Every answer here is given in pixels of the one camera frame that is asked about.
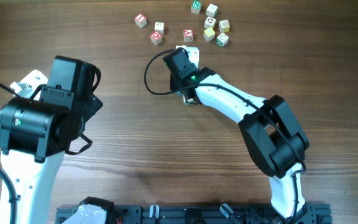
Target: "black mounting base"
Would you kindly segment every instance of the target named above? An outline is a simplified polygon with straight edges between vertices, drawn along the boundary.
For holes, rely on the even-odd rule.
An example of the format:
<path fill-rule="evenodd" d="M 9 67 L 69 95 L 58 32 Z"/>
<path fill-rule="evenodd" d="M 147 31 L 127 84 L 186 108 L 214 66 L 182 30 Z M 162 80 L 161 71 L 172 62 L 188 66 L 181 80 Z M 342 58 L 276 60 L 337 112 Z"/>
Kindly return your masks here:
<path fill-rule="evenodd" d="M 233 215 L 239 223 L 243 224 L 284 224 L 270 204 L 256 204 L 246 206 L 233 206 Z M 307 203 L 303 207 L 304 215 L 297 224 L 332 224 L 331 209 L 329 205 L 314 205 Z M 78 206 L 57 208 L 55 224 L 61 224 L 70 218 Z M 122 218 L 122 224 L 233 224 L 220 211 L 219 206 L 200 207 L 159 207 L 158 218 L 150 218 L 150 207 L 140 205 L 115 205 L 108 215 L 106 224 L 117 224 Z"/>

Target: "toy block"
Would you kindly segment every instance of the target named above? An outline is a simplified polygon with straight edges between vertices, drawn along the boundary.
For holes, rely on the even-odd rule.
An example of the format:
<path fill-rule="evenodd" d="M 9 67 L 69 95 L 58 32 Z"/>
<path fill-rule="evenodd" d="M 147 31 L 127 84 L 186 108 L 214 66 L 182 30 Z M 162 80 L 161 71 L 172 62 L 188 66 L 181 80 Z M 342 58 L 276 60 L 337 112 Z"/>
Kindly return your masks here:
<path fill-rule="evenodd" d="M 206 20 L 205 20 L 204 28 L 205 29 L 208 29 L 208 28 L 214 29 L 215 23 L 216 23 L 216 19 L 208 16 L 208 18 L 206 18 Z"/>
<path fill-rule="evenodd" d="M 219 31 L 220 32 L 229 32 L 230 24 L 228 20 L 219 21 Z"/>
<path fill-rule="evenodd" d="M 163 22 L 155 22 L 154 31 L 158 31 L 160 34 L 164 35 L 164 28 Z"/>
<path fill-rule="evenodd" d="M 143 26 L 146 25 L 147 23 L 147 19 L 145 16 L 143 16 L 142 14 L 139 14 L 135 17 L 135 23 L 136 25 L 138 25 L 140 28 L 142 28 Z"/>
<path fill-rule="evenodd" d="M 150 34 L 150 38 L 155 45 L 158 45 L 162 42 L 162 35 L 158 31 L 154 31 L 152 34 Z"/>
<path fill-rule="evenodd" d="M 214 18 L 216 13 L 218 12 L 218 7 L 214 4 L 209 4 L 208 8 L 206 9 L 206 15 Z"/>
<path fill-rule="evenodd" d="M 213 40 L 215 38 L 215 31 L 212 28 L 204 30 L 204 38 L 206 41 Z"/>
<path fill-rule="evenodd" d="M 225 33 L 221 33 L 221 35 L 216 38 L 216 43 L 221 47 L 225 46 L 228 42 L 229 37 Z"/>
<path fill-rule="evenodd" d="M 183 38 L 185 42 L 193 41 L 193 30 L 192 29 L 185 29 L 183 31 Z"/>
<path fill-rule="evenodd" d="M 193 4 L 191 5 L 191 12 L 195 14 L 199 14 L 200 10 L 201 10 L 201 2 L 193 1 Z"/>

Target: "wood grain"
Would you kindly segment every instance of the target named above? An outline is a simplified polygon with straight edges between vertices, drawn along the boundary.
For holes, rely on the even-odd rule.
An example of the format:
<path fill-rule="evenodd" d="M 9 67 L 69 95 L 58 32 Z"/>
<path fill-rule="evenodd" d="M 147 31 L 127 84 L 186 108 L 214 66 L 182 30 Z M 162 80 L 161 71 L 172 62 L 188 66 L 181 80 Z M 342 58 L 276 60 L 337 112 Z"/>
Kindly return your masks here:
<path fill-rule="evenodd" d="M 218 21 L 231 23 L 225 48 L 204 40 L 205 8 L 192 14 L 189 1 L 0 4 L 1 82 L 33 69 L 47 76 L 56 55 L 102 71 L 96 95 L 104 107 L 86 125 L 93 147 L 65 156 L 50 223 L 56 207 L 87 196 L 141 205 L 269 202 L 268 179 L 235 123 L 144 88 L 146 63 L 185 44 L 186 28 L 195 30 L 189 45 L 200 48 L 201 67 L 250 94 L 289 102 L 311 143 L 305 199 L 330 203 L 335 223 L 358 223 L 358 1 L 206 1 L 204 7 L 209 2 L 219 7 Z M 134 22 L 140 12 L 148 19 L 143 29 Z M 149 37 L 155 21 L 167 27 L 158 46 Z M 168 81 L 156 60 L 150 87 L 164 91 Z M 0 90 L 0 109 L 10 97 Z"/>

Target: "letter on block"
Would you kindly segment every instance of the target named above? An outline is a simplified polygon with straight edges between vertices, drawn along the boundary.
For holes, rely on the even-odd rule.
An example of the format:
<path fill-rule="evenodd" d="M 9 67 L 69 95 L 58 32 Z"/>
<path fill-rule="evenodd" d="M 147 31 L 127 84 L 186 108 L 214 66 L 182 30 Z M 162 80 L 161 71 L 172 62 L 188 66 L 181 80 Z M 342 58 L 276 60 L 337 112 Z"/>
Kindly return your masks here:
<path fill-rule="evenodd" d="M 150 38 L 152 39 L 152 42 L 155 45 L 158 45 L 159 43 L 162 42 L 162 35 L 158 32 L 158 31 L 154 31 L 151 35 Z"/>
<path fill-rule="evenodd" d="M 136 25 L 138 25 L 140 28 L 142 28 L 143 26 L 146 25 L 147 23 L 147 19 L 145 16 L 143 16 L 142 14 L 139 14 L 135 17 L 135 23 Z"/>
<path fill-rule="evenodd" d="M 192 29 L 185 29 L 183 31 L 183 38 L 185 42 L 193 41 L 193 30 Z"/>
<path fill-rule="evenodd" d="M 193 1 L 193 4 L 191 5 L 191 12 L 195 14 L 199 14 L 200 10 L 201 10 L 201 2 Z"/>

